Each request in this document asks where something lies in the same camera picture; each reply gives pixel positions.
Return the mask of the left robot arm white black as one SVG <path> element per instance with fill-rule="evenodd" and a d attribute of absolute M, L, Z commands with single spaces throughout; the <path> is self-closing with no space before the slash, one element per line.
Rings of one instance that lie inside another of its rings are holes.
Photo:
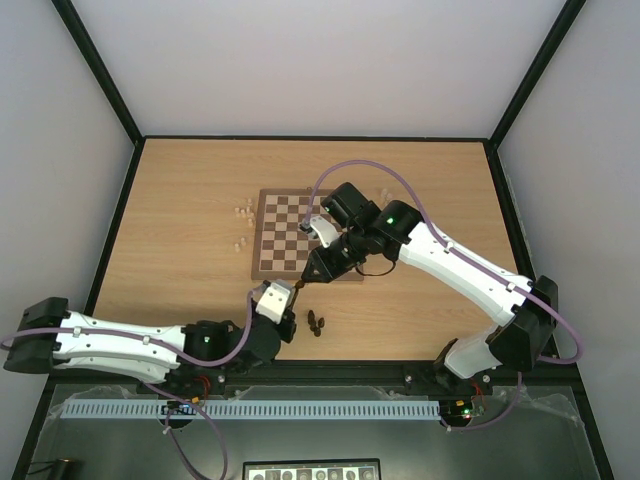
<path fill-rule="evenodd" d="M 265 281 L 246 298 L 246 321 L 142 326 L 99 320 L 49 297 L 27 308 L 17 331 L 1 340 L 7 371 L 48 374 L 87 369 L 149 384 L 192 376 L 200 370 L 247 371 L 271 363 L 296 332 L 299 289 Z"/>

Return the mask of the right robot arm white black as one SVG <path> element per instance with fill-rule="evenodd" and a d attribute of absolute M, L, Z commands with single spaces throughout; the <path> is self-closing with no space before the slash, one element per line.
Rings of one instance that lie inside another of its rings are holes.
<path fill-rule="evenodd" d="M 302 282 L 330 283 L 360 271 L 372 255 L 404 263 L 453 288 L 493 322 L 443 348 L 433 362 L 434 382 L 455 392 L 499 366 L 521 373 L 533 369 L 557 325 L 549 312 L 558 300 L 554 281 L 544 276 L 532 281 L 499 268 L 429 225 L 416 208 L 399 200 L 379 208 L 349 182 L 332 191 L 321 208 L 328 219 L 307 215 L 300 224 L 320 242 L 309 254 Z"/>

